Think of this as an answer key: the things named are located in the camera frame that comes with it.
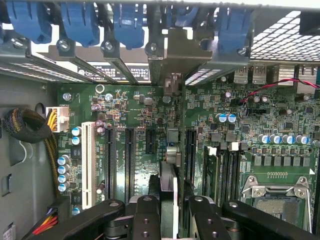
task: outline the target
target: white pci slot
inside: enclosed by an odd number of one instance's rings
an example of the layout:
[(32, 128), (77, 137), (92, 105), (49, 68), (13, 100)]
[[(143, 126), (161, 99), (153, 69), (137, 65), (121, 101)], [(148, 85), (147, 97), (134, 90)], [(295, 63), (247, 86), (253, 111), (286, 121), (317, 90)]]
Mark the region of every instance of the white pci slot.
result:
[(96, 132), (95, 123), (81, 124), (82, 146), (82, 209), (96, 204)]

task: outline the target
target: gray metal panel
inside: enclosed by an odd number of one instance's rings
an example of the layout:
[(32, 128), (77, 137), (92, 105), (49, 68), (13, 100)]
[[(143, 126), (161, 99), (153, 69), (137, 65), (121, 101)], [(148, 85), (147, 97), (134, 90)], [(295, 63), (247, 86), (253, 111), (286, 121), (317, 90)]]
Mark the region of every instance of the gray metal panel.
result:
[[(56, 94), (56, 84), (44, 85), (37, 81), (0, 75), (0, 118), (16, 107), (34, 110), (37, 103), (45, 107), (55, 106)], [(0, 179), (12, 174), (12, 192), (5, 196), (0, 194), (0, 239), (11, 223), (16, 225), (16, 239), (21, 239), (46, 214), (47, 206), (54, 200), (51, 167), (45, 145), (42, 142), (32, 144), (32, 158), (11, 166), (17, 162), (13, 157), (17, 154), (14, 153), (22, 152), (17, 142), (2, 129)]]

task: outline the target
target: blue latch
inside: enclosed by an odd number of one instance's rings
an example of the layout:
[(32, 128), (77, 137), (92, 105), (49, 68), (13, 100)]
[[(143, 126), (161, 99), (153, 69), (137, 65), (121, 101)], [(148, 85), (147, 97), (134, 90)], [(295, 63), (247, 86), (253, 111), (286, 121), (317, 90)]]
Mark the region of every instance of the blue latch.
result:
[(217, 14), (218, 51), (232, 53), (245, 46), (250, 28), (251, 10), (243, 8), (220, 7)]
[(174, 27), (191, 27), (192, 22), (194, 21), (199, 7), (194, 6), (180, 6), (176, 8), (176, 17), (175, 23), (173, 23), (173, 10), (170, 5), (167, 6), (166, 9), (166, 26), (167, 28), (174, 28)]
[(51, 42), (52, 27), (46, 6), (41, 2), (7, 1), (8, 16), (14, 31), (35, 44)]
[(93, 3), (63, 2), (60, 6), (68, 38), (85, 48), (99, 44), (100, 30)]
[(114, 37), (125, 45), (127, 50), (141, 48), (144, 45), (143, 17), (143, 4), (114, 4)]

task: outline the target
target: mesh vent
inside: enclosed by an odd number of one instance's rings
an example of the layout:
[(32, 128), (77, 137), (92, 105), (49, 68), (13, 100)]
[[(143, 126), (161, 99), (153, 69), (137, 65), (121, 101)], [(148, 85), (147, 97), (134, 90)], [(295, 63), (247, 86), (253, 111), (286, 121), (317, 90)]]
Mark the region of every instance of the mesh vent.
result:
[(292, 11), (253, 39), (251, 60), (320, 61), (320, 36), (299, 35), (300, 11)]

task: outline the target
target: cable bundle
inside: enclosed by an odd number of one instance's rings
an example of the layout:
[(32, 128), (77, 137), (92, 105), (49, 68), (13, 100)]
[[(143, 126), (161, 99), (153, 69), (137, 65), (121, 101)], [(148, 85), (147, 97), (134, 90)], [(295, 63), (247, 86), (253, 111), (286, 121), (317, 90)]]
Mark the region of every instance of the cable bundle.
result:
[(41, 115), (25, 107), (18, 107), (4, 117), (3, 128), (15, 139), (26, 143), (39, 143), (44, 141), (45, 148), (50, 158), (53, 175), (54, 190), (57, 197), (58, 174), (56, 160), (58, 158), (58, 142), (48, 125), (49, 119), (44, 119)]

